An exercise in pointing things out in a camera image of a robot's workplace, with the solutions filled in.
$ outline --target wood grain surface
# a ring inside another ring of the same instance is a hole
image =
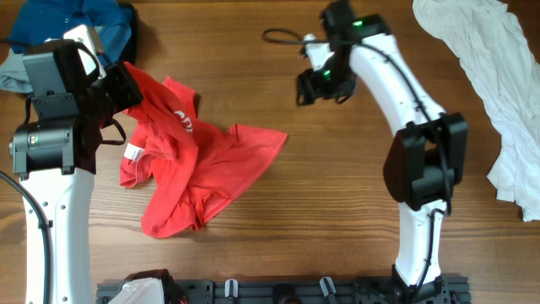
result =
[[[244,194],[202,231],[157,240],[141,232],[140,217],[155,182],[118,185],[122,147],[100,147],[90,207],[94,285],[146,269],[167,268],[177,279],[271,280],[331,275],[388,275],[397,256],[397,203],[382,165],[392,137],[361,84],[341,106],[294,105],[294,80],[309,63],[298,48],[264,43],[268,27],[321,35],[327,1],[136,3],[138,62],[157,80],[181,81],[201,96],[199,116],[222,128],[244,123],[289,134],[283,151]],[[6,36],[20,1],[0,6]],[[495,199],[486,178],[500,152],[483,102],[458,59],[416,22],[411,2],[354,1],[358,15],[380,13],[425,89],[448,112],[469,121],[465,176],[454,195],[440,244],[444,272],[468,276],[474,303],[540,301],[540,223]],[[532,51],[540,54],[538,2],[512,3]],[[1,57],[7,54],[2,46]],[[22,97],[0,92],[0,170],[12,172],[8,141],[24,118]],[[131,134],[135,122],[118,120]],[[105,130],[106,137],[115,131]],[[26,274],[24,209],[0,183],[0,303],[23,303]]]

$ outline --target red t-shirt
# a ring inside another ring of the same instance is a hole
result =
[[[154,176],[158,187],[141,219],[145,234],[199,229],[270,166],[287,134],[241,124],[223,133],[197,119],[193,90],[127,68],[144,100],[125,111],[138,125],[121,162],[120,184],[133,187]]]

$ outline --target blue cloth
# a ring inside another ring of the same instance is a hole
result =
[[[29,0],[9,39],[40,44],[47,38],[61,39],[68,30],[86,24],[98,30],[105,54],[115,62],[131,37],[131,15],[131,10],[120,8],[114,0]],[[13,46],[15,53],[24,50]]]

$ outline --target white fabric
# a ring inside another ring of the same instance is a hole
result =
[[[6,61],[0,66],[0,89],[19,93],[32,91],[24,69],[23,54],[15,54],[11,48]]]
[[[418,23],[460,59],[501,134],[488,179],[497,198],[540,220],[540,66],[514,14],[496,0],[414,0]]]

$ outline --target black cable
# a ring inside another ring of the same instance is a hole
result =
[[[102,140],[101,144],[110,144],[110,145],[123,145],[126,143],[126,131],[124,131],[124,128],[122,128],[122,125],[114,118],[111,118],[112,124],[116,127],[116,130],[118,130],[118,133],[121,135],[122,140]]]
[[[286,34],[286,35],[291,35],[294,38],[296,38],[296,40],[293,41],[293,40],[281,40],[281,39],[271,38],[271,37],[268,37],[269,33],[282,33],[282,34]],[[430,129],[430,131],[432,132],[432,134],[434,136],[434,141],[437,144],[437,151],[438,151],[439,159],[440,159],[440,168],[442,170],[442,180],[443,180],[443,187],[444,187],[444,199],[446,201],[446,212],[443,212],[440,209],[435,209],[435,210],[433,210],[433,212],[429,216],[430,221],[431,221],[431,227],[429,229],[428,257],[426,258],[426,263],[424,265],[424,270],[422,272],[422,276],[420,278],[420,281],[414,287],[413,294],[410,297],[410,302],[412,303],[414,301],[414,298],[418,295],[418,293],[420,291],[420,288],[422,287],[422,284],[424,283],[425,277],[426,277],[426,275],[428,273],[429,266],[431,265],[431,255],[433,254],[433,238],[434,238],[434,233],[435,233],[435,213],[441,213],[443,216],[450,216],[451,211],[452,211],[452,209],[451,209],[451,188],[450,188],[450,181],[448,180],[448,176],[447,176],[448,165],[446,164],[446,155],[445,155],[444,147],[443,147],[442,142],[440,140],[440,136],[439,136],[439,134],[438,134],[438,132],[437,132],[437,130],[435,128],[435,125],[434,125],[433,121],[431,120],[431,117],[429,117],[428,112],[425,110],[424,103],[419,99],[419,96],[416,93],[416,90],[414,89],[413,85],[409,81],[407,75],[405,75],[405,73],[397,65],[397,63],[392,59],[392,57],[390,57],[390,55],[384,53],[382,50],[380,50],[380,49],[378,49],[378,48],[376,48],[374,46],[367,45],[365,43],[357,42],[357,41],[321,41],[321,40],[303,41],[301,36],[299,34],[293,32],[292,30],[280,29],[280,28],[272,28],[272,29],[265,30],[264,32],[262,32],[262,39],[264,41],[267,41],[267,42],[270,42],[270,43],[277,43],[277,44],[289,45],[289,46],[298,46],[298,45],[305,46],[305,45],[313,44],[313,43],[329,43],[329,44],[340,45],[340,46],[360,46],[360,47],[367,48],[367,49],[369,49],[369,50],[371,50],[373,52],[376,52],[377,54],[381,55],[382,57],[384,57],[385,60],[387,62],[389,62],[397,70],[397,72],[401,75],[403,81],[405,81],[405,84],[407,85],[407,87],[410,90],[411,94],[413,95],[414,102],[417,104],[417,109],[419,109],[422,112],[422,114],[424,115],[424,117],[425,117],[425,119],[426,119],[426,121],[428,123],[429,129]]]
[[[30,122],[31,106],[32,106],[32,94],[28,94],[28,96],[26,96],[26,100],[24,101],[25,114],[24,114],[23,126],[27,125],[28,122]]]
[[[51,300],[51,237],[49,236],[49,223],[46,221],[43,210],[41,210],[35,198],[24,189],[23,186],[2,171],[0,171],[0,177],[26,199],[33,212],[35,212],[35,216],[37,216],[39,223],[38,228],[41,229],[41,236],[43,237],[43,259],[45,260],[43,274],[43,304],[49,304]]]
[[[30,47],[30,46],[32,46],[30,43],[21,42],[21,41],[13,41],[13,40],[8,39],[8,38],[0,39],[0,43],[9,44],[10,46],[22,46],[22,47]]]
[[[441,209],[434,209],[429,215],[429,244],[428,244],[428,256],[425,259],[424,269],[422,270],[422,275],[420,276],[420,281],[414,287],[413,294],[409,297],[409,304],[413,303],[414,298],[419,294],[422,285],[424,284],[425,277],[428,275],[429,266],[431,266],[431,256],[433,255],[433,243],[435,238],[435,214],[446,215],[445,211]]]

